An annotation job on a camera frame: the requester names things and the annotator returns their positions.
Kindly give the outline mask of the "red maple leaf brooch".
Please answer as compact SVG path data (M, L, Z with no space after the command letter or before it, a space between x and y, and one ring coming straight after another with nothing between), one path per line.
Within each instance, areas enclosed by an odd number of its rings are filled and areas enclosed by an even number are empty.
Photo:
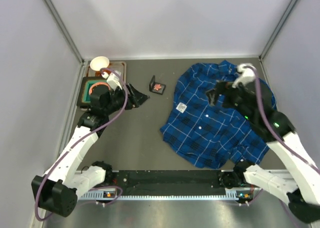
M154 91L160 91L160 90L162 90L162 86L160 84L155 84L154 87L153 87L153 90Z

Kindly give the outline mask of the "blue plaid button shirt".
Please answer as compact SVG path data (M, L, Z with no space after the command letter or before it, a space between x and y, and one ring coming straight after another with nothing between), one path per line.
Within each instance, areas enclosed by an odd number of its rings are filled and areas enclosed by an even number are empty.
M160 132L176 154L198 168L219 169L228 160L259 164L269 150L241 114L222 107L222 98L209 105L206 92L217 81L237 77L236 65L224 60L193 64L177 80L173 109Z

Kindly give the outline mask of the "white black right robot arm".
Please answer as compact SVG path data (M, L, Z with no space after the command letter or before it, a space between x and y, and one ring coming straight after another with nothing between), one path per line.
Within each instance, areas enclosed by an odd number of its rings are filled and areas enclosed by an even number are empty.
M293 181L262 169L248 160L239 161L233 171L220 172L219 181L226 188L250 184L278 198L301 222L320 220L319 169L304 149L296 129L288 117L273 106L273 93L264 83L257 90L254 83L232 87L232 82L218 81L206 91L209 105L233 108L249 122L251 129L282 161Z

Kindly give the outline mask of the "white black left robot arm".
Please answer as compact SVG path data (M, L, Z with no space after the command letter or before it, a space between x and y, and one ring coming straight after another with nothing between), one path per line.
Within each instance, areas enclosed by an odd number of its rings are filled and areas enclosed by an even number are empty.
M131 84L110 88L94 84L88 110L78 121L74 133L59 158L42 176L35 176L31 188L35 199L35 214L44 209L67 217L85 193L108 180L111 167L104 162L94 162L86 171L76 173L93 144L111 124L109 116L118 116L125 110L140 107L149 97Z

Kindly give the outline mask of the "red patterned bowl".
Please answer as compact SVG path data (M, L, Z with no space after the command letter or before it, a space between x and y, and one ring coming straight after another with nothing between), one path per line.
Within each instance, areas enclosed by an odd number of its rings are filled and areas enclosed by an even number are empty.
M111 88L106 82L97 82L97 83L93 84L93 85L90 87L89 92L88 92L89 95L91 95L91 94L93 93L94 89L95 89L96 87L98 87L98 86L105 86L105 87L107 87L108 89Z

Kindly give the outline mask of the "small black open box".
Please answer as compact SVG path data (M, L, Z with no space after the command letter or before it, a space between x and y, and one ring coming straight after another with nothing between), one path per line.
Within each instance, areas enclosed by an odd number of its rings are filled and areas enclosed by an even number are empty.
M156 78L153 75L150 82L149 82L149 91L151 93L155 93L155 94L159 94L159 95L163 95L164 91L166 89L166 85L162 84L162 83L158 83L156 82Z

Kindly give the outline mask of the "black square tray green liner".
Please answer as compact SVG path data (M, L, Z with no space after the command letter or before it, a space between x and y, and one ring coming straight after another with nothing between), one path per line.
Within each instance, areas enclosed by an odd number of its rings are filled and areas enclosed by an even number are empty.
M97 82L106 82L102 77L84 77L81 82L80 91L77 100L77 107L87 109L90 106L95 108L103 108L106 102L103 102L103 97L112 89L105 86L98 86L93 93L89 95L90 87Z

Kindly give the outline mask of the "white bowl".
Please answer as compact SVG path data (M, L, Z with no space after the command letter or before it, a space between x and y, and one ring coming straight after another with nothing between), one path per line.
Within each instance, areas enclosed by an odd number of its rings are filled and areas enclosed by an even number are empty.
M89 66L93 71L100 71L103 68L107 68L110 64L110 60L105 56L98 56L91 60Z

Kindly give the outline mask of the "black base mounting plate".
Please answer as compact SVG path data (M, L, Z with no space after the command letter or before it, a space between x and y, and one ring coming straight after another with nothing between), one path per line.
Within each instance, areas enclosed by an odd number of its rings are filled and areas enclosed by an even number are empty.
M221 170L120 170L107 174L95 186L120 187L122 196L205 196L224 195L226 189L246 190L257 186L246 183L232 171Z

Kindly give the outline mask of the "aluminium front frame rail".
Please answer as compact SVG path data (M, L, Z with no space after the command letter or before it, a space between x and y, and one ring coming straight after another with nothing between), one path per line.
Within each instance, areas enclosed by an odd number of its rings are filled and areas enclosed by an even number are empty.
M286 204L316 204L315 182L289 179L258 166L232 171L113 171L96 164L86 171L59 167L31 183L40 208L68 216L78 200L251 200L256 188Z

